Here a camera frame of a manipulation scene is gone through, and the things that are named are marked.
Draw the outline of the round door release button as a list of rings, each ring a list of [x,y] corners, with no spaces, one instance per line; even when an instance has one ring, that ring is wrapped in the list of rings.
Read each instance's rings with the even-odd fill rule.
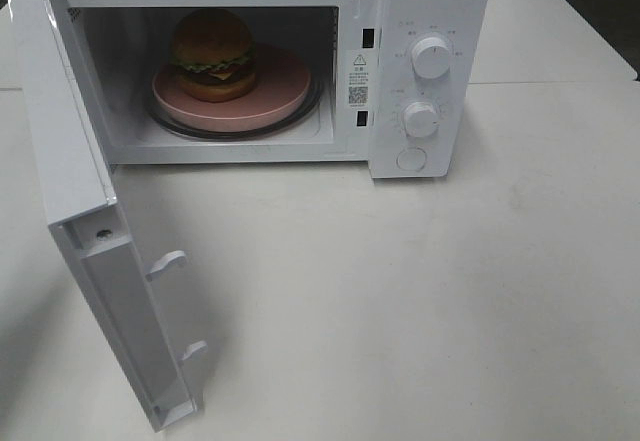
[[[404,149],[396,158],[399,169],[404,171],[419,172],[427,163],[427,153],[418,147]]]

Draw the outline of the pink round plate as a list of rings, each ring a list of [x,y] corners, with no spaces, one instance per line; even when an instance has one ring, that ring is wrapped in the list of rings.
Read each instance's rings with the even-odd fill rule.
[[[249,63],[216,74],[167,66],[152,81],[170,119],[207,136],[240,136],[293,115],[311,93],[311,70],[294,52],[259,44]]]

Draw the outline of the burger with lettuce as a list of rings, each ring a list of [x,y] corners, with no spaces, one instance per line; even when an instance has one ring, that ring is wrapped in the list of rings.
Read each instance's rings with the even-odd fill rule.
[[[221,8],[198,9],[178,22],[170,64],[181,90],[204,102],[239,98],[257,81],[252,34],[240,17]]]

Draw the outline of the white microwave door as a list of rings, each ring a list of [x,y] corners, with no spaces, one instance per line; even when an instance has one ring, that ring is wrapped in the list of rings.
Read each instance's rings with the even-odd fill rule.
[[[101,87],[67,0],[8,0],[49,231],[152,428],[194,413],[185,357],[171,346],[152,284],[186,256],[145,267],[95,125]]]

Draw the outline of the glass microwave turntable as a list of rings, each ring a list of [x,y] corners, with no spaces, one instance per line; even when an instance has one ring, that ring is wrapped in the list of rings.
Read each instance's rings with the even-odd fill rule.
[[[209,103],[180,90],[165,72],[152,83],[150,116],[164,129],[187,139],[239,142],[275,136],[305,124],[322,99],[317,79],[294,88],[275,80],[260,81],[248,94]]]

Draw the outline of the lower white microwave knob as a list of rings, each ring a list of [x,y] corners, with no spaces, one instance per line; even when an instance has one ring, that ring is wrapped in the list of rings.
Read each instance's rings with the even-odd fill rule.
[[[432,103],[414,102],[404,109],[402,122],[409,137],[427,138],[438,130],[440,117]]]

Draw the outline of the white microwave knob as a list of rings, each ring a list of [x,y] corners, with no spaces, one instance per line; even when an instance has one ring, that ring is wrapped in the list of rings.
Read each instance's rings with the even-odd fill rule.
[[[449,70],[452,48],[443,35],[428,33],[412,44],[409,54],[414,73],[421,79],[431,80]]]
[[[409,137],[427,138],[438,130],[440,117],[432,103],[414,102],[404,109],[402,122]]]

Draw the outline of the white warning label sticker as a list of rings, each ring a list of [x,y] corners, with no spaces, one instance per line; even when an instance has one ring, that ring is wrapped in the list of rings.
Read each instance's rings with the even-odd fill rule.
[[[370,106],[375,67],[372,54],[367,50],[349,50],[345,64],[345,101],[349,108],[365,109]]]

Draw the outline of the white microwave oven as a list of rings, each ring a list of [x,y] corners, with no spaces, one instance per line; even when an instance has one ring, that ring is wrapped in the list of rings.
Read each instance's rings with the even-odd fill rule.
[[[441,177],[488,0],[46,0],[112,164]]]

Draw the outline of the upper white microwave knob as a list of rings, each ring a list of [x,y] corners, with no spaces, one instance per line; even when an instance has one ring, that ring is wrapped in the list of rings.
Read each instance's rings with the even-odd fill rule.
[[[449,70],[452,48],[443,35],[428,33],[412,44],[409,54],[414,73],[421,79],[431,80]]]

